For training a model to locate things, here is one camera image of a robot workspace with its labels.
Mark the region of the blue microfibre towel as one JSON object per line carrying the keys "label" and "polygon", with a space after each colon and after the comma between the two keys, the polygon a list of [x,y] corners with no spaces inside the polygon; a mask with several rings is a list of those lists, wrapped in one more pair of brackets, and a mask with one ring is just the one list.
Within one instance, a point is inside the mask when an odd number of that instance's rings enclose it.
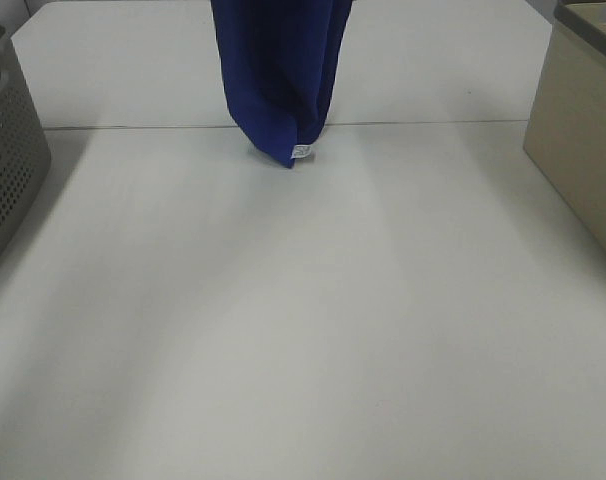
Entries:
{"label": "blue microfibre towel", "polygon": [[286,168],[307,156],[328,116],[349,1],[214,1],[228,111]]}

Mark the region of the beige fabric storage box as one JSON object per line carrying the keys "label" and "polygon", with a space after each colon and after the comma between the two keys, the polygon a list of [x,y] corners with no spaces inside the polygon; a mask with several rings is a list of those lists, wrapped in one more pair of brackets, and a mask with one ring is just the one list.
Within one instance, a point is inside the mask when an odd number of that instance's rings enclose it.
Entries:
{"label": "beige fabric storage box", "polygon": [[560,1],[524,150],[606,253],[606,1]]}

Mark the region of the grey perforated plastic basket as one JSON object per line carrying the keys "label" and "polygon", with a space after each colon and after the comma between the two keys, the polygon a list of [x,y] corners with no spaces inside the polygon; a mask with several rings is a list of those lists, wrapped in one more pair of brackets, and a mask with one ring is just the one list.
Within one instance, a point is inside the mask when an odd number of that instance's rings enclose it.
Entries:
{"label": "grey perforated plastic basket", "polygon": [[11,35],[0,25],[0,257],[50,166],[51,151]]}

